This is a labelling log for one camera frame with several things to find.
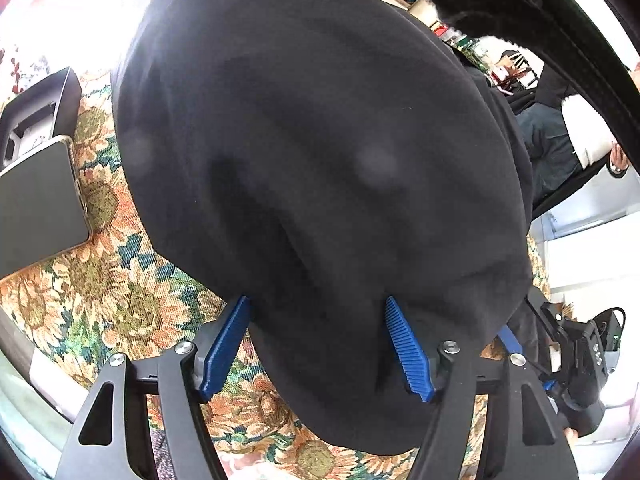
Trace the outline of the black jacket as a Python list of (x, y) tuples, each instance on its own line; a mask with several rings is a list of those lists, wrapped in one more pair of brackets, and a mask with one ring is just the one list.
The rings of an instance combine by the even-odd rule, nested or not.
[(262, 366), (337, 446), (416, 448), (434, 408), (384, 322), (483, 349), (532, 282), (530, 163), (503, 95), (380, 0), (149, 0), (113, 78), (154, 249), (244, 295)]

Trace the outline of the sunflower pattern tablecloth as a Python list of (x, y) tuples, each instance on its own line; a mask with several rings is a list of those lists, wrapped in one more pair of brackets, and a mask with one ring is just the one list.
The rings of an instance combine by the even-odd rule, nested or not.
[[(107, 358), (157, 356), (216, 318), (212, 292), (153, 252), (127, 188), (115, 141), (110, 77), (79, 78), (75, 157), (92, 241), (36, 264), (1, 287), (9, 351), (29, 350), (27, 385), (5, 382), (6, 426), (29, 422), (62, 448), (70, 422)], [(252, 344), (203, 410), (233, 479), (403, 479), (414, 456), (378, 456), (321, 441), (285, 405)]]

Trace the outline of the person in black coat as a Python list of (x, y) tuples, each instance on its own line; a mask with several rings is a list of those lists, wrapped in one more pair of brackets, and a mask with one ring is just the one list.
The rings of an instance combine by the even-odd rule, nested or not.
[(533, 169), (533, 217), (564, 202), (605, 168), (617, 180), (630, 161), (604, 118), (550, 65), (536, 87), (508, 97)]

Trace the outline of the black smartphone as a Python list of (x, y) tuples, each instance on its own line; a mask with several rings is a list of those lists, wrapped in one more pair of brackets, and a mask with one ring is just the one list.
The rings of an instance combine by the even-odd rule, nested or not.
[(1, 171), (1, 278), (88, 243), (73, 141), (54, 136)]

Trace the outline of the black phone stand box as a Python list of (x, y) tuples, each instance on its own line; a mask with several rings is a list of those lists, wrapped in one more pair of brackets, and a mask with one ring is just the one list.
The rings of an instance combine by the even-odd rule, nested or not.
[(54, 136), (75, 137), (81, 85), (66, 67), (14, 98), (1, 114), (1, 169)]

